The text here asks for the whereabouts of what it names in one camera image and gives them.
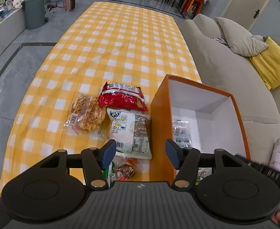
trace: sofa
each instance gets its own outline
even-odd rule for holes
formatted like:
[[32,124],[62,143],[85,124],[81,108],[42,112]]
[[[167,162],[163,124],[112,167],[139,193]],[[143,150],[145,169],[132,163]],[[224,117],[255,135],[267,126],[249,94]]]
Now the sofa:
[[269,164],[280,138],[280,86],[271,92],[249,61],[214,38],[222,38],[213,19],[198,14],[180,25],[202,83],[234,95],[243,120],[251,159]]

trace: orange stool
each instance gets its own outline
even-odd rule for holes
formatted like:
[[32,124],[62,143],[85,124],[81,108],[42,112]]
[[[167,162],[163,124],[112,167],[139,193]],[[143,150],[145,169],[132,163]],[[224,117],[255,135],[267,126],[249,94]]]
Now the orange stool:
[[182,4],[182,13],[189,12],[195,1],[199,2],[199,7],[196,9],[196,11],[194,11],[193,17],[199,14],[204,4],[204,0],[185,0]]

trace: tiled floor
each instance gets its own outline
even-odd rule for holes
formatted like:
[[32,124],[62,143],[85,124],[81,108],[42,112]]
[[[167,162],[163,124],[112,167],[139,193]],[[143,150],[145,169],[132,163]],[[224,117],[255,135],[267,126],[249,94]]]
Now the tiled floor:
[[171,8],[171,2],[168,5],[162,3],[162,0],[76,0],[74,11],[67,12],[57,8],[46,14],[49,21],[44,26],[34,30],[24,30],[0,56],[0,175],[13,120],[36,71],[51,51],[52,45],[95,1],[109,1],[151,9],[172,16],[178,26],[184,21],[178,10],[175,7]]

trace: orange box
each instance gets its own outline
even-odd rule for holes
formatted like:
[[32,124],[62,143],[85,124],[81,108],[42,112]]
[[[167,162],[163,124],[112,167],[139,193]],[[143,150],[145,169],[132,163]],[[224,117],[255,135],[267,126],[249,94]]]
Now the orange box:
[[189,121],[192,147],[202,153],[222,148],[250,159],[237,103],[230,93],[178,76],[166,75],[151,103],[153,159],[150,181],[174,180],[164,143],[173,139],[172,119]]

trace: gray pillow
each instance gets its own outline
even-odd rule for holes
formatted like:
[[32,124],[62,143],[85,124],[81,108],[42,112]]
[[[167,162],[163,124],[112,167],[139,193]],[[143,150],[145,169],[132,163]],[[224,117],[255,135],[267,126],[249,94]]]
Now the gray pillow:
[[227,18],[215,17],[221,26],[230,50],[241,56],[251,57],[265,51],[269,45],[257,40],[248,30]]
[[255,37],[255,39],[257,39],[257,40],[259,40],[259,41],[262,41],[262,42],[265,42],[265,41],[266,41],[266,40],[263,39],[263,37],[260,36],[260,35],[254,35],[254,37]]

